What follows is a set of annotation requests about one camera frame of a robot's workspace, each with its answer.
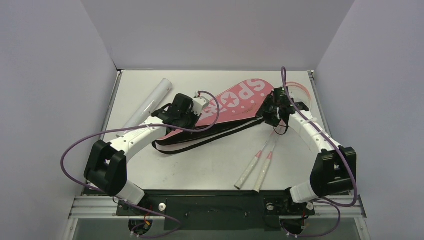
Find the white shuttlecock tube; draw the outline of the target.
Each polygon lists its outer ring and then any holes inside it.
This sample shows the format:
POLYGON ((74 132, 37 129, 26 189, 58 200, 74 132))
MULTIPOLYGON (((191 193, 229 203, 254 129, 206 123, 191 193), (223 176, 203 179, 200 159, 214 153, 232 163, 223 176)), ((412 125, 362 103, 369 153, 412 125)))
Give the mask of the white shuttlecock tube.
POLYGON ((137 127, 145 122, 145 120, 158 107, 161 101, 172 90, 173 84, 166 78, 154 88, 148 97, 141 103, 137 110, 132 114, 129 120, 123 125, 123 129, 137 127))

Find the pink racket cover bag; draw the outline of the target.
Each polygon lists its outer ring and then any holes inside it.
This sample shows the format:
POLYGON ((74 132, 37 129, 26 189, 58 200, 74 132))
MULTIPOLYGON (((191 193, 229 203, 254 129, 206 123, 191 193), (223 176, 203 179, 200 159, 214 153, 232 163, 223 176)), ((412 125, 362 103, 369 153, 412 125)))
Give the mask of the pink racket cover bag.
POLYGON ((211 100, 202 112, 197 129, 211 125, 220 110, 218 120, 211 129, 196 133, 175 130, 154 141, 152 147, 162 154, 176 155, 260 125, 264 120, 256 117, 256 112, 273 89, 263 79, 244 80, 216 96, 219 107, 211 100))

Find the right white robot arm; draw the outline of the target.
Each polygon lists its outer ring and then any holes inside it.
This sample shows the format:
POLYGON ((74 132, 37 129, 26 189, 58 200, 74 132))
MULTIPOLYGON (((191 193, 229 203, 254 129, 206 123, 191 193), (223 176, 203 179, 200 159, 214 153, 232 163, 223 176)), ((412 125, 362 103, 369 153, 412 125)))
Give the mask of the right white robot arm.
POLYGON ((290 98, 284 87, 275 88, 266 96, 256 116, 273 127, 284 122, 316 154, 309 179, 290 187, 290 196, 282 201, 286 213, 294 215, 305 202, 354 190, 355 150, 333 140, 313 118, 309 108, 290 98))

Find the pink badminton racket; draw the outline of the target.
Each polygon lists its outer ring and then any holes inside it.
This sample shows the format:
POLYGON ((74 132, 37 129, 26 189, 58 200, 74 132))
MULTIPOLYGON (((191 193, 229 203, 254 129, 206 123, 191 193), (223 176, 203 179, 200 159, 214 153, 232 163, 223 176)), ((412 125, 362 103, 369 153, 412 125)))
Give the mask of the pink badminton racket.
POLYGON ((262 168, 259 172, 258 178, 255 182, 254 187, 253 187, 253 190, 257 193, 260 192, 260 190, 263 186, 264 180, 266 178, 266 175, 268 173, 268 170, 270 168, 271 161, 273 159, 273 153, 274 153, 277 141, 278 141, 278 135, 273 133, 272 138, 270 139, 270 142, 269 142, 270 143, 269 153, 267 154, 266 159, 263 162, 262 168))
MULTIPOLYGON (((312 97, 310 92, 308 91, 308 89, 303 86, 300 83, 296 83, 296 82, 289 82, 288 83, 288 88, 290 93, 292 93, 293 91, 295 91, 295 89, 298 89, 298 91, 302 91, 302 93, 300 94, 300 96, 304 97, 301 98, 301 100, 306 100, 308 103, 312 102, 312 97)), ((263 151, 266 149, 266 147, 269 145, 272 135, 273 133, 275 133, 276 135, 280 135, 280 133, 277 131, 275 131, 276 129, 273 128, 273 131, 271 132, 271 134, 269 135, 267 141, 265 142, 265 144, 263 145, 263 147, 256 153, 256 155, 253 157, 253 159, 250 161, 249 165, 246 167, 246 169, 244 170, 244 172, 241 174, 240 178, 237 180, 237 182, 234 184, 234 187, 237 190, 241 190, 242 187, 244 186, 244 184, 246 183, 246 181, 248 180, 249 176, 251 175, 251 173, 253 172, 253 170, 255 169, 255 167, 257 166, 263 151)))

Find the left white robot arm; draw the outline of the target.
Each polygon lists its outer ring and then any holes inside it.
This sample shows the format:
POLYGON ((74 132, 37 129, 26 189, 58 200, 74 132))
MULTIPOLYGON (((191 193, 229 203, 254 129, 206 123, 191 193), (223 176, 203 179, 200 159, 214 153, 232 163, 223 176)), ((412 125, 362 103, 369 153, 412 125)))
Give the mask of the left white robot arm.
POLYGON ((108 196, 129 202, 129 208, 136 215, 145 214, 149 210, 149 201, 145 192, 128 179, 128 162, 152 142, 170 134, 172 126, 194 129, 209 103, 202 96, 189 97, 179 93, 172 103, 154 111, 140 129, 109 142, 97 141, 88 158, 85 179, 108 196))

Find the aluminium frame rail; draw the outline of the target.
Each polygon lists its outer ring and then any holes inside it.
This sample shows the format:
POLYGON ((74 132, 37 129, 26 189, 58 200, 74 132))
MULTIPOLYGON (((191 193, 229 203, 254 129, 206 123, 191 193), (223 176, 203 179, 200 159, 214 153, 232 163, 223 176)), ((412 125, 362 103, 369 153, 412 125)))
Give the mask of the aluminium frame rail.
MULTIPOLYGON (((336 218, 337 210, 335 207, 323 203, 315 202, 315 214, 309 213, 312 218, 336 218)), ((141 215, 130 213, 119 213, 122 210, 111 197, 108 196, 77 196, 70 210, 69 219, 143 219, 141 215)), ((361 197, 357 198, 354 206, 342 207, 339 206, 342 218, 367 218, 365 208, 363 206, 361 197)))

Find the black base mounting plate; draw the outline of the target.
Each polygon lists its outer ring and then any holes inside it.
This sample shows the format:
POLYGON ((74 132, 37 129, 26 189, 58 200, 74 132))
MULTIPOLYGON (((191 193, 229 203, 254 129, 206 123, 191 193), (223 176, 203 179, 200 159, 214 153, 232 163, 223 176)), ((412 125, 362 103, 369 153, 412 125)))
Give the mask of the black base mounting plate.
POLYGON ((288 230, 300 234, 307 220, 320 207, 329 207, 330 216, 339 218, 336 206, 324 200, 295 203, 289 190, 147 190, 138 207, 117 197, 100 194, 111 204, 112 216, 127 217, 128 227, 146 236, 163 225, 173 231, 288 230))

